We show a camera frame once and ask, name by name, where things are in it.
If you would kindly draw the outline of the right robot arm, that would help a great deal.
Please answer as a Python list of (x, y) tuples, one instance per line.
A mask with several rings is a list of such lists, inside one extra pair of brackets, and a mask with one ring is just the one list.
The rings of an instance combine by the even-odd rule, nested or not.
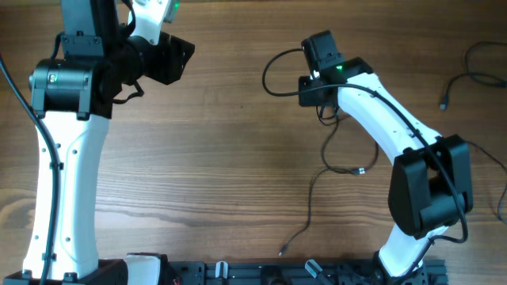
[(468, 238), (466, 215), (474, 201), (467, 143), (411, 115), (363, 59), (345, 59), (331, 32), (306, 38), (301, 48), (310, 73), (299, 79), (299, 104), (349, 114), (391, 161), (387, 202), (395, 225), (375, 255), (372, 281), (408, 281), (421, 272), (435, 241)]

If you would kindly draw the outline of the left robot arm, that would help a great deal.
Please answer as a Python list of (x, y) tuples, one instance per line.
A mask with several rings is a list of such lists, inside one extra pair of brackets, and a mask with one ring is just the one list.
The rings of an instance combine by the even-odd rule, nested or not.
[(97, 175), (112, 109), (123, 86), (179, 80), (193, 44), (162, 31), (177, 0), (129, 1), (119, 22), (114, 1), (64, 1), (64, 29), (29, 78), (22, 106), (36, 126), (39, 174), (32, 238), (7, 284), (177, 284), (166, 255), (100, 259), (95, 238)]

